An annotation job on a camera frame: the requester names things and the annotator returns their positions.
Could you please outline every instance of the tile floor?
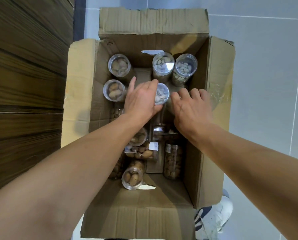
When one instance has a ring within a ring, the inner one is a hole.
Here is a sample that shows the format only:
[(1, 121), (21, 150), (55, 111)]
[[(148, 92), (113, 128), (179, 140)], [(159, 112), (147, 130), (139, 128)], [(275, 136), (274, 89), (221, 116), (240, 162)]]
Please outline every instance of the tile floor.
[[(99, 39), (99, 8), (117, 6), (207, 8), (210, 34), (236, 47), (230, 132), (298, 158), (298, 0), (86, 0), (84, 37)], [(285, 239), (228, 177), (224, 188), (234, 212), (221, 240)]]

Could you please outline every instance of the forearm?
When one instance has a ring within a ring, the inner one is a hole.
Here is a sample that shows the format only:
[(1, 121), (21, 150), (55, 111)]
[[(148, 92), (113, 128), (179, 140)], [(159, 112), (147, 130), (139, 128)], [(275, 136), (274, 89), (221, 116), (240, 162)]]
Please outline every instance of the forearm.
[(288, 239), (298, 239), (298, 159), (216, 125), (199, 149), (209, 156)]
[(53, 153), (9, 183), (0, 190), (0, 225), (7, 229), (8, 225), (18, 224), (19, 231), (30, 227), (32, 231), (43, 231), (36, 228), (51, 226), (55, 234), (69, 238), (124, 146), (142, 126), (122, 115)]

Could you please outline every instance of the person's left hand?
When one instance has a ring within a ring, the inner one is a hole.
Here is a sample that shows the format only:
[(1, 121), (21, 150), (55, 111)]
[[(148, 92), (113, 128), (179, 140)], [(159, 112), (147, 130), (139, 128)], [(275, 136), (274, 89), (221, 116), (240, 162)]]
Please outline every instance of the person's left hand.
[(136, 77), (133, 77), (125, 100), (124, 113), (131, 115), (143, 125), (162, 109), (162, 105), (154, 105), (158, 80), (147, 81), (135, 88)]

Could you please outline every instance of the clear plastic jar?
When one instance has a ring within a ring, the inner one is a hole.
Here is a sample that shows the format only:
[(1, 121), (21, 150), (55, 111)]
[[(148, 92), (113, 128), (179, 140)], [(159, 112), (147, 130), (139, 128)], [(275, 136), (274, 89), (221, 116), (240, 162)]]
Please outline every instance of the clear plastic jar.
[(111, 121), (114, 121), (116, 118), (118, 118), (120, 115), (123, 114), (123, 109), (122, 108), (113, 108), (111, 109)]
[(139, 160), (134, 160), (122, 175), (122, 185), (128, 190), (139, 189), (143, 184), (144, 163)]
[(110, 174), (109, 178), (120, 179), (123, 174), (124, 164), (125, 164), (125, 155), (124, 153), (122, 153), (119, 157), (118, 162), (114, 166), (114, 169), (112, 170), (112, 173)]
[(115, 54), (111, 56), (108, 62), (108, 69), (112, 75), (127, 84), (129, 84), (132, 77), (135, 76), (135, 71), (129, 59), (122, 54)]
[(166, 83), (171, 76), (175, 59), (167, 52), (160, 52), (152, 60), (153, 77), (160, 83)]
[(127, 145), (124, 153), (127, 157), (142, 160), (157, 160), (157, 151), (149, 150), (149, 142), (145, 142), (141, 146)]
[(170, 96), (169, 88), (166, 84), (158, 83), (156, 97), (154, 100), (155, 105), (164, 104)]
[(165, 165), (163, 175), (168, 179), (178, 179), (182, 171), (183, 149), (179, 145), (166, 144)]
[(127, 90), (122, 82), (112, 79), (103, 86), (103, 95), (112, 102), (123, 102), (126, 99)]
[(148, 132), (145, 128), (141, 128), (135, 135), (134, 137), (131, 138), (129, 144), (132, 145), (132, 146), (140, 146), (142, 145), (143, 143), (146, 142), (147, 140), (147, 137), (148, 137)]
[(172, 83), (176, 87), (183, 86), (195, 73), (198, 67), (197, 59), (191, 54), (180, 55), (175, 61), (175, 68), (172, 73)]

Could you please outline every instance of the hand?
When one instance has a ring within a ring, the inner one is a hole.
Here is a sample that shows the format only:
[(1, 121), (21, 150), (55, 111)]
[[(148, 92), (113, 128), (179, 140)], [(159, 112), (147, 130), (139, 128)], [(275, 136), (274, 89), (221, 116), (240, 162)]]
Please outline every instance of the hand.
[(195, 147), (205, 136), (208, 125), (212, 123), (210, 96), (204, 89), (192, 89), (190, 94), (182, 88), (171, 94), (175, 111), (175, 126)]
[(125, 101), (125, 114), (131, 115), (137, 122), (146, 124), (151, 117), (162, 109), (162, 105), (154, 105), (158, 80), (147, 81), (135, 88), (133, 77), (128, 88)]

